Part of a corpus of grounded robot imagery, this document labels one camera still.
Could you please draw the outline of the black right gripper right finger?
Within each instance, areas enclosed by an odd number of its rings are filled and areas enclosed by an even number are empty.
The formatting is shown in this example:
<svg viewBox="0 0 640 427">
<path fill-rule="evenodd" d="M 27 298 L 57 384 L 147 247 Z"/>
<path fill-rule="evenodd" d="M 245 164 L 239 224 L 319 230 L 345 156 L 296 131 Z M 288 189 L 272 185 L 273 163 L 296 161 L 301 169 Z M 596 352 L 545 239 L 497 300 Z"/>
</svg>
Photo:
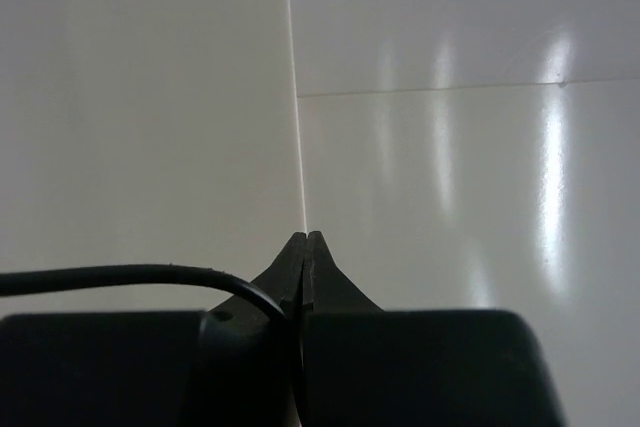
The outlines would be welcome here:
<svg viewBox="0 0 640 427">
<path fill-rule="evenodd" d="M 529 324 L 501 309 L 386 311 L 307 239 L 301 341 L 310 426 L 563 426 Z"/>
</svg>

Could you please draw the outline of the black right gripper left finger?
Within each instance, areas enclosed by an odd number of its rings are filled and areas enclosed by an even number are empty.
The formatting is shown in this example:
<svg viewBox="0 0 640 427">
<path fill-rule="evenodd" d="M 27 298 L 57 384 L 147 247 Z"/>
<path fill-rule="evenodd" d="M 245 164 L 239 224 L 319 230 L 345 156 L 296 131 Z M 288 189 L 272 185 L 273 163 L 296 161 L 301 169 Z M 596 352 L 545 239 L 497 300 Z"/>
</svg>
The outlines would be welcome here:
<svg viewBox="0 0 640 427">
<path fill-rule="evenodd" d="M 180 265 L 5 274 L 5 297 L 165 284 L 228 293 L 196 311 L 13 314 L 1 321 L 5 426 L 294 426 L 304 237 L 252 281 Z"/>
</svg>

